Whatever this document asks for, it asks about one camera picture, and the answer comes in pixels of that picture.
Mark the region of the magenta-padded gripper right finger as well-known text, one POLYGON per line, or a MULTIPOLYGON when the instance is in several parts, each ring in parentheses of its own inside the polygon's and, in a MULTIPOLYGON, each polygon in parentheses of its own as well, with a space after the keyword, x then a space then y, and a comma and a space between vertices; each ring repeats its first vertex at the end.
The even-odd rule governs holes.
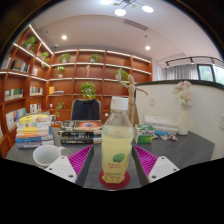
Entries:
POLYGON ((132 155, 142 186, 153 183, 179 170, 167 157, 156 157, 137 145, 133 146, 132 155))

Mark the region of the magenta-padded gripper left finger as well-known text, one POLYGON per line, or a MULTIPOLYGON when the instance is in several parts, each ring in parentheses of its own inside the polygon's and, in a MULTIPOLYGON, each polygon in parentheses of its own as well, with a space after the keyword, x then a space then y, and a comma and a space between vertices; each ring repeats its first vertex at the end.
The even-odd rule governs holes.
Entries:
POLYGON ((46 171, 65 180, 83 186, 94 155, 94 146, 87 146, 69 157, 60 156, 46 171))

